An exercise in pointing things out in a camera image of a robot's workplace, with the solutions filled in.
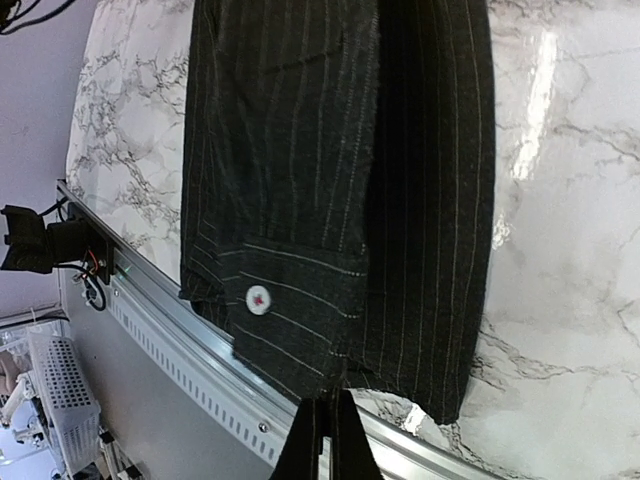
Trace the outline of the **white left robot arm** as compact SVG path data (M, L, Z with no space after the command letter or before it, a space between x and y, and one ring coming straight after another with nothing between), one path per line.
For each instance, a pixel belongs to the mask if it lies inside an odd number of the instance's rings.
M8 227L2 270L50 274L55 265L76 261L84 253L83 226L75 221L46 225L34 210L13 205L1 214Z

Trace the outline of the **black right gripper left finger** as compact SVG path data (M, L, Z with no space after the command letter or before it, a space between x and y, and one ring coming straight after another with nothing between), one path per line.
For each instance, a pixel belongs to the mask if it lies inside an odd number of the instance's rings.
M321 398L302 400L270 479L318 480L327 435L327 402Z

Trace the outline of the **black pinstriped long sleeve shirt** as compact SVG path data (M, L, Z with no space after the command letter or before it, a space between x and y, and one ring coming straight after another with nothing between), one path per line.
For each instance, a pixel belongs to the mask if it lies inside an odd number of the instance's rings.
M483 1L198 1L180 295L293 402L460 414L496 163Z

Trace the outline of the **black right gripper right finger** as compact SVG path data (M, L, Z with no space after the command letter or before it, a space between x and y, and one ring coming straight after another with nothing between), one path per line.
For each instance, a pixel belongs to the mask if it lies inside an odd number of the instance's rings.
M332 392L332 478L383 478L353 396L348 390Z

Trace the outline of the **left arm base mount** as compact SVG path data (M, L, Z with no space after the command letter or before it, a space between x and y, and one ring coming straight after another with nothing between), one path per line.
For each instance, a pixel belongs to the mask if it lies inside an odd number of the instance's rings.
M97 220L93 220L83 210L79 202L67 204L66 219L79 223L83 227L80 244L81 260L84 267L99 278L104 285L109 285L115 267L115 243L111 236Z

